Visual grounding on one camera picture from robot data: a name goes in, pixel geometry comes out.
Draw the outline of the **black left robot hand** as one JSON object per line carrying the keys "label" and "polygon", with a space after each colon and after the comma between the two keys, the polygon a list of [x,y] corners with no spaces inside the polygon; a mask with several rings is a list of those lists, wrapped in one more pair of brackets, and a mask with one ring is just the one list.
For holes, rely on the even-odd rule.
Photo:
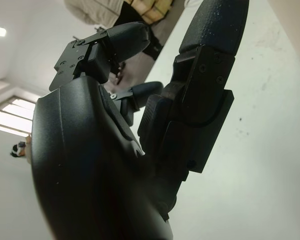
{"label": "black left robot hand", "polygon": [[189,172],[201,173],[234,101],[225,85],[247,0],[205,0],[170,83],[111,96],[111,69],[150,44],[143,22],[70,42],[32,120],[31,169],[57,240],[171,240],[169,212]]}

